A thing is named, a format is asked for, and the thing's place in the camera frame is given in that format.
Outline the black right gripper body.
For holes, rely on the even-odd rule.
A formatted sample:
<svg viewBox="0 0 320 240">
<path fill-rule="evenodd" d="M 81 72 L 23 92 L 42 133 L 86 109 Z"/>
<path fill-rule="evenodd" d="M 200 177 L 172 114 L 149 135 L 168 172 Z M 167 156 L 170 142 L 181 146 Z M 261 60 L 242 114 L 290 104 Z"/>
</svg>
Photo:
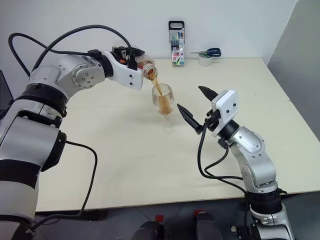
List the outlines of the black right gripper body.
<svg viewBox="0 0 320 240">
<path fill-rule="evenodd" d="M 218 127 L 220 118 L 221 118 L 220 111 L 218 109 L 216 110 L 211 109 L 206 114 L 206 118 L 204 119 L 202 132 L 204 131 L 205 128 L 213 132 Z"/>
</svg>

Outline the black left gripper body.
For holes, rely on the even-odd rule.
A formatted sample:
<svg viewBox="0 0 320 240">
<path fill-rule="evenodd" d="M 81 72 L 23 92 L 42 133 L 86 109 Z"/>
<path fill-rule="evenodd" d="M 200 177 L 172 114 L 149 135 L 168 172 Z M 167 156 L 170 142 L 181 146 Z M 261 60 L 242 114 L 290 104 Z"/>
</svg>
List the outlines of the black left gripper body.
<svg viewBox="0 0 320 240">
<path fill-rule="evenodd" d="M 128 63 L 131 59 L 131 51 L 127 46 L 113 46 L 111 54 L 120 63 Z"/>
</svg>

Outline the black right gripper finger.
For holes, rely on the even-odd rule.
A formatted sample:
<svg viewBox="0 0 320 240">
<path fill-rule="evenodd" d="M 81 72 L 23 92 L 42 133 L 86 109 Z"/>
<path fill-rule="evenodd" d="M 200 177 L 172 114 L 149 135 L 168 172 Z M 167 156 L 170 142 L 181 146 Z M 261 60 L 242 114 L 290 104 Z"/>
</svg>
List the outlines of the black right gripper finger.
<svg viewBox="0 0 320 240">
<path fill-rule="evenodd" d="M 195 130 L 197 134 L 201 134 L 203 131 L 203 126 L 194 119 L 192 113 L 180 104 L 177 104 L 177 108 L 183 119 Z"/>
<path fill-rule="evenodd" d="M 198 86 L 203 95 L 211 102 L 218 96 L 218 93 L 206 86 Z"/>
</svg>

